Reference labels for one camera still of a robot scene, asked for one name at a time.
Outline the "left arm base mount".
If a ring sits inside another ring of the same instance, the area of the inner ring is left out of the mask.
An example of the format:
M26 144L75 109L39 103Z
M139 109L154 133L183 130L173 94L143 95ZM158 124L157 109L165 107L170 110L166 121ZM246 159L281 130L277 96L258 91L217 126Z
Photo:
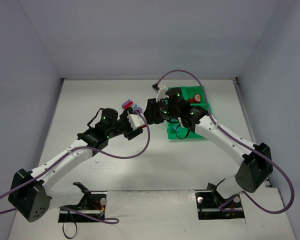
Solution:
M84 205L79 203L77 205L63 206L62 209L59 210L57 222L72 223L74 220L76 223L97 223L96 221L87 218L85 216L82 216L78 213L75 213L73 211L70 211L68 213L68 211L63 208L76 210L78 212L81 212L93 218L104 219L106 204L107 204L106 192L92 192L90 196L90 200L87 200L87 202Z

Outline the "red white printed lego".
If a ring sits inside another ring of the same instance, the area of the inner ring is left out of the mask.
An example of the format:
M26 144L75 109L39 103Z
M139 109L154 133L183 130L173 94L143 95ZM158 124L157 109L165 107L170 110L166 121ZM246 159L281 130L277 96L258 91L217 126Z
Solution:
M192 97L192 103L199 104L201 102L201 95L199 93L194 94Z

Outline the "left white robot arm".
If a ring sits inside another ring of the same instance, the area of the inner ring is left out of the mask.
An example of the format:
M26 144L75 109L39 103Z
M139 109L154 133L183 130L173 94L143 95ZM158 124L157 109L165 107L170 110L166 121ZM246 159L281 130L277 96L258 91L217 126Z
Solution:
M149 118L138 110L128 108L122 114L112 108L101 108L99 122L77 135L77 139L48 162L14 174L8 201L30 223L39 220L48 210L74 207L85 209L92 200L91 191L80 182L70 189L57 191L54 186L64 176L96 154L106 154L109 140L124 136L132 140L150 124Z

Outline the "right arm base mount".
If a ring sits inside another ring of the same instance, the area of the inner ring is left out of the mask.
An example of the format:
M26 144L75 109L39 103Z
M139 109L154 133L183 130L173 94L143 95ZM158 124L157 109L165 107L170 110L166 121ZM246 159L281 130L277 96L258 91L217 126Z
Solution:
M210 190L196 191L195 200L199 220L244 219L241 198L235 196L231 201L224 200Z

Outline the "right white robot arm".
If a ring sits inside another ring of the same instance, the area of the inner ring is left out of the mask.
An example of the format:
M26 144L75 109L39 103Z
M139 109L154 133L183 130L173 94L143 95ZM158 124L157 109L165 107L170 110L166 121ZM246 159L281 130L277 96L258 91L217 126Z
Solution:
M147 101L144 112L148 124L173 120L188 132L214 143L239 166L236 174L215 187L223 199L242 191L254 193L273 172L272 165L259 156L263 154L268 158L271 157L270 148L266 144L256 145L230 130L223 133L224 126L210 117L206 109L199 105L191 105L185 100L181 88L167 88L163 84L154 84L152 87L156 92L156 98Z

